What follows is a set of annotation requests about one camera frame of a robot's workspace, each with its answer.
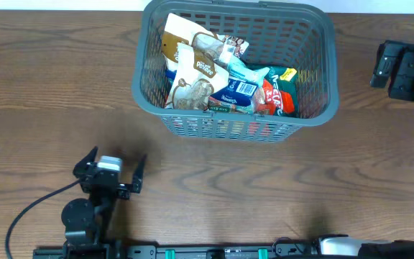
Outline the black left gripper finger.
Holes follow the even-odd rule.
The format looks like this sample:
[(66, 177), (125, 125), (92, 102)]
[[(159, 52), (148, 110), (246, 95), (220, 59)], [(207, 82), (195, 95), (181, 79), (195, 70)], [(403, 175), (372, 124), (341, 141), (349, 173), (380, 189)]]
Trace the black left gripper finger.
[(144, 166), (146, 163), (147, 155), (143, 155), (141, 160), (138, 162), (138, 165), (132, 176), (132, 188), (131, 192), (133, 194), (139, 194), (142, 190), (143, 184), (143, 175), (144, 175)]
[(92, 150), (75, 165), (73, 169), (73, 175), (76, 178), (85, 177), (87, 175), (89, 168), (94, 167), (97, 152), (98, 147), (93, 147)]

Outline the beige brown foil pouch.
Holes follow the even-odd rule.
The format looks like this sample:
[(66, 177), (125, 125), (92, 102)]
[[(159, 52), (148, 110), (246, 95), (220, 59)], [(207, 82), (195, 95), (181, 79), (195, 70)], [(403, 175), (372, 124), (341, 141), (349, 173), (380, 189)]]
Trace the beige brown foil pouch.
[(208, 99), (228, 86), (229, 72), (189, 45), (178, 43), (178, 67), (166, 109), (208, 109)]

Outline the small teal sachet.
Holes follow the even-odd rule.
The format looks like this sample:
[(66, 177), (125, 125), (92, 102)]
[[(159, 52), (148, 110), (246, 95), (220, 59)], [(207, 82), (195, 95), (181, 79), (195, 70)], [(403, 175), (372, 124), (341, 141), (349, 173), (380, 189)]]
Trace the small teal sachet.
[(227, 65), (227, 71), (232, 77), (255, 83), (259, 87), (262, 87), (265, 76), (269, 73), (270, 68), (249, 69), (238, 57), (232, 55)]

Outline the plain beige paper pouch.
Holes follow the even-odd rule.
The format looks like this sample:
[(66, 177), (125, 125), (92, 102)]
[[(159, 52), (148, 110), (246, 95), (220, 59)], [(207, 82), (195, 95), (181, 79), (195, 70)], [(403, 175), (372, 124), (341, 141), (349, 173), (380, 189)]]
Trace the plain beige paper pouch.
[(176, 71), (178, 67), (178, 43), (201, 51), (221, 65), (228, 63), (233, 55), (240, 58), (249, 47), (242, 38), (218, 35), (188, 19), (168, 14), (161, 48), (169, 71)]

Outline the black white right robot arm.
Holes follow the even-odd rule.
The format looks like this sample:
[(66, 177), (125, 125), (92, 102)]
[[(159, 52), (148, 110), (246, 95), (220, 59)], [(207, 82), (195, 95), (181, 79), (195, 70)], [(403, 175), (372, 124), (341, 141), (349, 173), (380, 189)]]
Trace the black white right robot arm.
[[(388, 87), (391, 99), (414, 102), (414, 44), (387, 40), (379, 45), (370, 81), (372, 88)], [(414, 259), (414, 240), (358, 240), (346, 235), (319, 237), (318, 258)]]

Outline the orange spaghetti packet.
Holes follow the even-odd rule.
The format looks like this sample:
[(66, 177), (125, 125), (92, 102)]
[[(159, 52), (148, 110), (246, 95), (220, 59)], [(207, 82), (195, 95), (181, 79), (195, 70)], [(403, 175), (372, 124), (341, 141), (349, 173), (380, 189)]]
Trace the orange spaghetti packet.
[(272, 105), (265, 103), (265, 98), (255, 93), (252, 96), (243, 94), (214, 94), (187, 93), (173, 95), (165, 103), (166, 109), (210, 110), (221, 113), (238, 114), (269, 114)]

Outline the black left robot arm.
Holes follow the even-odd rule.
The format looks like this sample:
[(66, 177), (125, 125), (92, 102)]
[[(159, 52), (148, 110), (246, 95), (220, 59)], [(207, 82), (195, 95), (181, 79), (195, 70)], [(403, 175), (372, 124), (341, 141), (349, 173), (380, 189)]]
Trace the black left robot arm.
[(106, 237), (118, 200), (128, 200), (142, 190), (144, 166), (147, 156), (138, 162), (131, 183), (119, 178), (122, 159), (103, 156), (96, 160), (98, 148), (94, 147), (76, 163), (73, 175), (87, 199), (74, 199), (62, 210), (66, 242), (64, 258), (125, 258), (127, 249), (120, 240)]

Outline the tissue pocket pack bundle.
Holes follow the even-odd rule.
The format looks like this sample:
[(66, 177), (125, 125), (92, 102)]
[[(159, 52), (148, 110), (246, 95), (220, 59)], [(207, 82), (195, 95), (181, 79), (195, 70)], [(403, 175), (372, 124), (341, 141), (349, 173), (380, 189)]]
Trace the tissue pocket pack bundle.
[[(168, 81), (173, 84), (173, 80), (175, 78), (175, 71), (165, 71), (165, 75)], [(254, 92), (259, 88), (259, 86), (255, 83), (246, 82), (243, 80), (239, 80), (238, 78), (229, 78), (228, 86), (221, 89), (220, 91), (214, 94), (233, 94), (233, 95), (247, 95), (252, 96)]]

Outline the green instant coffee bag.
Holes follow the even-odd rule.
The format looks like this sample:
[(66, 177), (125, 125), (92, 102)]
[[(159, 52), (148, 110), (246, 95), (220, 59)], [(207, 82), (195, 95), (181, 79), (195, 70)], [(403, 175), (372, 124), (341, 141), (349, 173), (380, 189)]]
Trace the green instant coffee bag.
[(295, 83), (298, 72), (294, 68), (268, 66), (262, 86), (253, 94), (251, 104), (241, 112), (246, 114), (295, 117), (298, 113), (298, 97)]

